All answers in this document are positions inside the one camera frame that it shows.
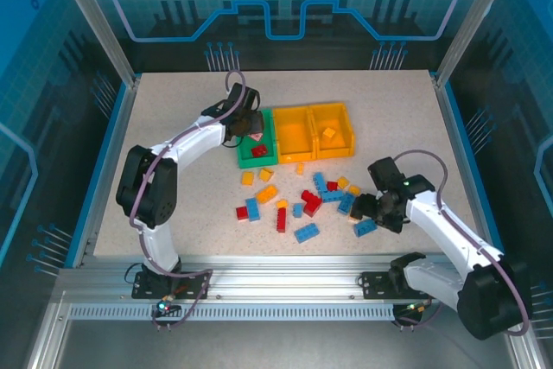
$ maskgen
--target red lego brick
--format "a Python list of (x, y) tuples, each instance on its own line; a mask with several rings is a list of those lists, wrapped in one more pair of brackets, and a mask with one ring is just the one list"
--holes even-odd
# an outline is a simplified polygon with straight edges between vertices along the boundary
[(276, 230), (280, 233), (286, 232), (286, 208), (279, 207), (276, 214)]
[(327, 182), (327, 191), (332, 192), (333, 190), (338, 190), (337, 181), (328, 181)]
[(305, 200), (307, 203), (309, 203), (310, 201), (317, 202), (318, 200), (321, 200), (319, 196), (317, 196), (316, 194), (312, 194), (308, 190), (304, 190), (302, 192), (302, 199)]
[(262, 157), (267, 155), (267, 153), (269, 153), (269, 151), (267, 150), (267, 146), (264, 144), (251, 148), (251, 155), (254, 157)]
[(237, 207), (236, 208), (236, 218), (238, 220), (248, 219), (248, 208), (247, 207)]
[(305, 212), (306, 215), (313, 218), (313, 216), (317, 213), (319, 208), (322, 206), (322, 200), (312, 200), (305, 204), (305, 207), (303, 207), (303, 212)]

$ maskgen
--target glass panel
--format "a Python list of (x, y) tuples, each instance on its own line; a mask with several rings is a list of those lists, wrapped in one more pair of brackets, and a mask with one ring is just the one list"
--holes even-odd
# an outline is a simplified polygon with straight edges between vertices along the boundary
[(24, 367), (121, 81), (73, 0), (0, 10), (0, 366)]
[(433, 69), (473, 0), (99, 0), (137, 71)]
[(542, 340), (553, 328), (552, 2), (496, 0), (451, 79), (505, 251), (536, 280)]

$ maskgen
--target wire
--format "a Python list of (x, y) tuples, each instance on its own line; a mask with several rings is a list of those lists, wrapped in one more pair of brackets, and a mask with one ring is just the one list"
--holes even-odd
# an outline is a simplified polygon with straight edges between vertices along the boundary
[(236, 149), (240, 144), (242, 144), (243, 141), (244, 141), (244, 138), (240, 137), (240, 140), (233, 146), (227, 146), (226, 144), (223, 143), (223, 147), (226, 147), (228, 149)]
[(436, 192), (435, 196), (435, 203), (438, 206), (438, 209), (442, 213), (442, 216), (446, 219), (449, 224), (455, 228), (457, 232), (459, 232), (468, 242), (470, 245), (472, 245), (474, 248), (476, 248), (481, 254), (484, 256), (485, 259), (487, 259), (493, 267), (497, 270), (497, 272), (501, 275), (501, 278), (505, 281), (505, 284), (507, 284), (507, 287), (512, 293), (512, 296), (514, 297), (515, 301), (517, 302), (518, 309), (520, 310), (520, 314), (522, 316), (522, 327), (517, 332), (513, 332), (511, 330), (507, 330), (507, 334), (510, 336), (524, 336), (528, 329), (530, 328), (530, 319), (528, 318), (528, 312), (526, 311), (526, 307), (524, 305), (524, 302), (522, 300), (522, 297), (520, 293), (518, 293), (517, 287), (515, 287), (515, 284), (512, 282), (512, 280), (509, 278), (505, 270), (503, 270), (503, 267), (499, 265), (499, 263), (495, 260), (492, 255), (484, 249), (484, 247), (476, 240), (474, 239), (469, 233), (467, 233), (453, 218), (451, 218), (448, 214), (448, 212), (443, 208), (442, 204), (442, 190), (446, 186), (446, 181), (448, 180), (448, 167), (446, 166), (446, 163), (436, 154), (432, 153), (431, 151), (427, 150), (420, 150), (420, 149), (414, 149), (414, 150), (407, 150), (403, 153), (400, 153), (396, 157), (394, 157), (394, 162), (399, 159), (400, 157), (410, 155), (413, 153), (420, 153), (423, 155), (427, 155), (430, 157), (433, 157), (436, 159), (440, 165), (442, 165), (443, 169), (443, 179), (442, 183), (440, 183), (440, 186), (438, 188), (438, 191)]
[[(439, 312), (440, 309), (438, 309), (425, 323), (417, 323), (416, 320), (413, 320), (413, 319), (410, 319), (409, 317), (399, 317), (399, 320), (403, 320), (403, 321), (407, 321), (408, 323), (412, 323), (413, 324), (413, 327), (415, 328), (419, 328), (419, 327), (422, 327), (423, 325), (425, 326), (426, 323), (428, 323), (430, 321), (430, 319), (433, 319)], [(440, 336), (443, 336), (445, 337), (446, 339), (448, 339), (452, 344), (454, 344), (459, 350), (461, 350), (461, 352), (467, 356), (477, 367), (479, 368), (482, 368), (484, 369), (484, 366), (480, 364), (480, 362), (478, 360), (476, 360), (475, 358), (473, 358), (470, 353), (467, 351), (467, 349), (465, 349), (463, 346), (461, 346), (461, 344), (455, 340), (453, 337), (449, 336), (447, 333), (441, 331), (441, 330), (438, 330), (437, 328), (433, 328), (432, 326), (425, 326), (428, 330), (431, 330), (433, 331), (435, 334), (438, 334)]]
[(137, 265), (140, 265), (140, 264), (141, 264), (141, 263), (134, 263), (134, 264), (131, 264), (130, 267), (127, 268), (127, 271), (124, 272), (123, 280), (124, 280), (126, 283), (133, 284), (132, 281), (127, 280), (127, 276), (129, 275), (130, 270), (132, 270), (133, 268), (135, 268)]
[[(148, 180), (153, 175), (154, 170), (156, 169), (159, 162), (162, 160), (165, 153), (167, 153), (169, 151), (169, 149), (175, 143), (177, 143), (179, 140), (181, 140), (183, 137), (187, 136), (188, 134), (191, 134), (192, 132), (194, 132), (196, 130), (203, 129), (204, 127), (207, 127), (209, 125), (218, 123), (223, 118), (226, 118), (226, 117), (230, 116), (238, 108), (238, 106), (242, 103), (242, 101), (244, 100), (244, 96), (245, 96), (245, 76), (239, 70), (232, 69), (231, 71), (226, 73), (226, 76), (225, 76), (225, 89), (226, 89), (226, 91), (230, 91), (229, 86), (228, 86), (228, 80), (229, 80), (231, 74), (233, 74), (233, 73), (237, 73), (239, 75), (239, 77), (241, 78), (241, 80), (242, 80), (242, 90), (240, 91), (240, 96), (238, 97), (238, 100), (236, 101), (236, 103), (234, 103), (234, 105), (225, 114), (223, 114), (223, 115), (221, 115), (217, 118), (214, 118), (212, 120), (206, 121), (205, 123), (194, 124), (193, 126), (191, 126), (188, 129), (184, 130), (182, 133), (176, 135), (173, 139), (171, 139), (170, 142), (167, 143), (167, 145), (159, 152), (159, 154), (156, 156), (156, 158), (150, 164), (148, 170), (144, 174), (142, 183), (140, 184), (140, 188), (138, 189), (138, 192), (137, 192), (137, 198), (135, 199), (135, 202), (132, 206), (132, 209), (130, 210), (130, 215), (129, 215), (130, 226), (138, 230), (138, 240), (140, 242), (140, 247), (142, 249), (142, 252), (143, 252), (144, 256), (146, 257), (146, 259), (149, 261), (149, 263), (157, 271), (159, 271), (164, 276), (168, 276), (168, 277), (172, 277), (172, 278), (190, 278), (190, 277), (206, 276), (205, 282), (201, 285), (200, 292), (196, 296), (194, 302), (192, 303), (192, 306), (190, 307), (188, 312), (179, 321), (177, 321), (176, 323), (174, 323), (172, 325), (173, 327), (177, 327), (177, 326), (181, 325), (194, 312), (194, 309), (195, 309), (196, 305), (198, 304), (198, 301), (204, 295), (204, 293), (207, 290), (207, 287), (209, 286), (209, 282), (211, 281), (211, 276), (213, 275), (213, 270), (207, 269), (207, 270), (189, 272), (189, 273), (175, 273), (175, 272), (169, 272), (167, 270), (164, 270), (152, 258), (152, 256), (150, 255), (150, 253), (148, 251), (148, 247), (146, 246), (146, 240), (144, 238), (143, 226), (136, 222), (137, 210), (138, 210), (138, 206), (140, 205), (140, 202), (143, 198), (144, 191), (146, 189), (146, 185), (148, 185)], [(157, 328), (159, 330), (161, 325), (157, 323), (156, 317), (154, 315), (152, 315), (152, 322), (154, 323), (154, 325), (157, 326)]]
[(436, 307), (435, 309), (435, 312), (433, 315), (431, 315), (428, 319), (426, 319), (425, 321), (420, 321), (416, 324), (416, 326), (418, 328), (424, 328), (426, 326), (428, 326), (432, 321), (435, 320), (435, 318), (442, 312), (443, 310), (443, 302), (441, 302), (440, 304), (438, 304), (438, 307)]

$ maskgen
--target blue patterned backdrop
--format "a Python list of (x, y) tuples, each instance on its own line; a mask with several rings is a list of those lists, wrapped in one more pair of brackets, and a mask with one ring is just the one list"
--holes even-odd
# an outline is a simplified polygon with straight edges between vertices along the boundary
[(137, 71), (223, 70), (217, 42), (239, 51), (242, 69), (375, 69), (373, 54), (386, 69), (432, 68), (472, 1), (99, 0)]
[(121, 81), (74, 0), (0, 10), (0, 360), (24, 367), (64, 257), (37, 226), (73, 234)]

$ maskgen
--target speckled white tabletop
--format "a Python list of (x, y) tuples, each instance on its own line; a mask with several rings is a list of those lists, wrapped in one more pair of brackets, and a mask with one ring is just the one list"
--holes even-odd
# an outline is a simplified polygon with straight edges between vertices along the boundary
[[(275, 202), (300, 202), (303, 189), (315, 191), (312, 175), (326, 180), (344, 175), (365, 192), (375, 192), (367, 166), (408, 149), (426, 149), (443, 158), (449, 179), (443, 198), (458, 216), (474, 227), (451, 143), (427, 71), (309, 71), (246, 73), (247, 85), (261, 93), (262, 107), (346, 103), (356, 136), (355, 156), (296, 165), (277, 165), (270, 183), (280, 194), (260, 206), (261, 220), (237, 222), (235, 207), (245, 204), (267, 184), (257, 178), (253, 187), (240, 184), (236, 150), (217, 148), (184, 170), (178, 184), (178, 206), (171, 218), (177, 251), (186, 255), (347, 255), (438, 252), (438, 247), (415, 225), (401, 234), (378, 229), (362, 238), (337, 213), (337, 202), (324, 204), (310, 219), (293, 218), (289, 207), (285, 234), (276, 231)], [(224, 73), (146, 73), (142, 77), (111, 186), (94, 254), (140, 255), (137, 233), (115, 202), (128, 150), (149, 147), (187, 128), (200, 112), (224, 97)], [(406, 156), (398, 162), (406, 175), (420, 173), (436, 186), (439, 165), (425, 156)], [(321, 234), (298, 244), (293, 231), (314, 222)]]

